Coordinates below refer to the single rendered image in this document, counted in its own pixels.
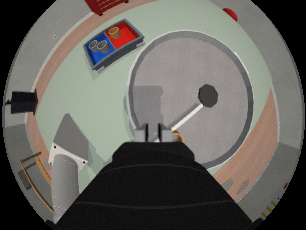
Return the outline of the bronze bushing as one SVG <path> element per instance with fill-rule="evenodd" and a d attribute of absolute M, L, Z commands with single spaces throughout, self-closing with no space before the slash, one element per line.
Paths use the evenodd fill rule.
<path fill-rule="evenodd" d="M 114 27 L 114 28 L 110 29 L 109 34 L 110 34 L 112 39 L 118 39 L 121 36 L 120 30 L 119 30 L 118 27 Z"/>
<path fill-rule="evenodd" d="M 184 142 L 184 139 L 183 139 L 182 135 L 178 131 L 174 130 L 173 135 L 175 135 L 175 134 L 178 135 L 178 140 L 177 141 Z"/>

